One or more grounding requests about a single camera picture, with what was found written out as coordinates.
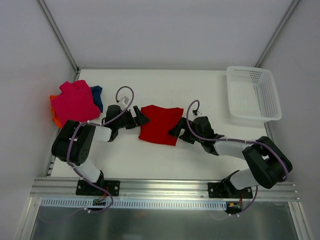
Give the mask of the red t shirt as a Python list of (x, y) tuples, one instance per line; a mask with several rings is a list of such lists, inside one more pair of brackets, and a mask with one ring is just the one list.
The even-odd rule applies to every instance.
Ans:
[(175, 146), (177, 138), (169, 135), (169, 131), (180, 121), (184, 109), (179, 107), (163, 108), (156, 105), (148, 105), (141, 108), (149, 122), (140, 127), (139, 139), (141, 141)]

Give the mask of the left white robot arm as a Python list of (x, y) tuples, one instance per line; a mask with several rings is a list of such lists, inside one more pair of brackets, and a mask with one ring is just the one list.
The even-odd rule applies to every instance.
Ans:
[(89, 159), (89, 153), (93, 141), (112, 142), (119, 130), (127, 130), (141, 127), (150, 122), (137, 106), (133, 107), (135, 116), (130, 110), (126, 110), (120, 117), (112, 122), (122, 111), (119, 105), (110, 105), (106, 115), (102, 119), (102, 126), (84, 124), (68, 120), (54, 140), (51, 153), (62, 162), (69, 162), (69, 166), (80, 173), (87, 183), (87, 189), (93, 195), (99, 195), (104, 191), (104, 174)]

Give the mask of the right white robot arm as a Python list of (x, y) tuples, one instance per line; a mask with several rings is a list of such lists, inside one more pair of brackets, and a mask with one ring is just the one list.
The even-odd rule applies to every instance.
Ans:
[(236, 170), (221, 181), (221, 191), (230, 198), (235, 198), (248, 187), (271, 189), (285, 181), (293, 170), (290, 160), (269, 137), (249, 141), (228, 138), (215, 133), (206, 116), (194, 120), (182, 117), (168, 134), (189, 144), (198, 142), (208, 154), (230, 156), (247, 163), (247, 169)]

